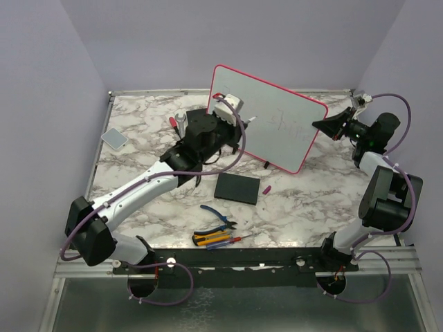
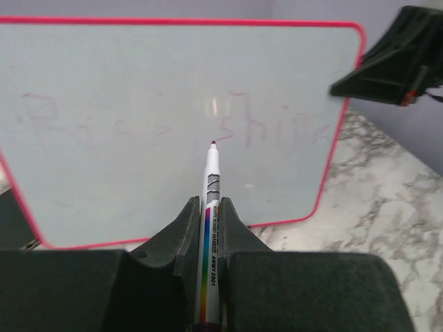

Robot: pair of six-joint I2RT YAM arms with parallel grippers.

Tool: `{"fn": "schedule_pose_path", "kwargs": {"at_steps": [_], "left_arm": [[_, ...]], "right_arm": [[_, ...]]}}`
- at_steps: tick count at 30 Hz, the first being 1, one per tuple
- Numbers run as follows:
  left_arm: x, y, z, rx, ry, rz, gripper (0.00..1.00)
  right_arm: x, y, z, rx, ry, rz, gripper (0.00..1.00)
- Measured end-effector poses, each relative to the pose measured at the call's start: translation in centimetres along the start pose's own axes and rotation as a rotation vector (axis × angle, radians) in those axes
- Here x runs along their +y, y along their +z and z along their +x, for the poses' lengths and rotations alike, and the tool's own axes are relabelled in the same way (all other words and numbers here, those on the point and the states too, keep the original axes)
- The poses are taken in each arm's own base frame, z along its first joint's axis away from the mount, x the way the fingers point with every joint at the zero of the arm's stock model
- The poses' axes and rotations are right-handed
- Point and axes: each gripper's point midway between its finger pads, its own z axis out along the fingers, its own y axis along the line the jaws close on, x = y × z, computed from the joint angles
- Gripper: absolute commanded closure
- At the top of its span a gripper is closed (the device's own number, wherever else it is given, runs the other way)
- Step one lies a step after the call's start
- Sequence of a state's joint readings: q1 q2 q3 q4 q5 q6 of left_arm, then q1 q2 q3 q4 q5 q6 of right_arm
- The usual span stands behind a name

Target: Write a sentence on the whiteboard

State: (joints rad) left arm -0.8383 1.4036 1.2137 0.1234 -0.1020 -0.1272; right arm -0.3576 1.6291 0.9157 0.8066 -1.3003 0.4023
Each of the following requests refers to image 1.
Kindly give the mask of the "pink framed whiteboard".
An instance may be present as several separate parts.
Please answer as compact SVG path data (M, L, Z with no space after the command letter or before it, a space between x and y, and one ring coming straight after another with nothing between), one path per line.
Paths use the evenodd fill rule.
M326 104L223 64L213 71L208 112L216 93L241 99L239 116L253 120L245 153L290 174L301 170L318 135L312 123L327 117Z

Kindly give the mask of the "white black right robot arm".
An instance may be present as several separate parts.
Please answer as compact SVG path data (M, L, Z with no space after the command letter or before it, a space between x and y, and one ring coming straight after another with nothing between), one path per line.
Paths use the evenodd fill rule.
M367 126L354 119L355 113L355 108L348 107L312 123L332 140L345 136L354 142L352 160L370 178L357 219L322 242L318 262L325 270L350 265L353 252L375 236L406 231L413 222L423 185L420 177L401 173L388 161L386 145L400 125L398 117L382 113Z

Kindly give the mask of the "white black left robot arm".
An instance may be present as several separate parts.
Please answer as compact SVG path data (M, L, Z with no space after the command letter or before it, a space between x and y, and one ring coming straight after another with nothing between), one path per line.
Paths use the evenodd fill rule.
M70 206L61 259L69 261L66 250L73 246L88 266L113 259L128 263L138 273L147 272L153 249L140 236L119 233L118 226L156 197L203 176L204 163L223 146L243 151L247 127L242 120L232 125L215 113L200 115L187 126L185 136L141 175L91 201L78 197Z

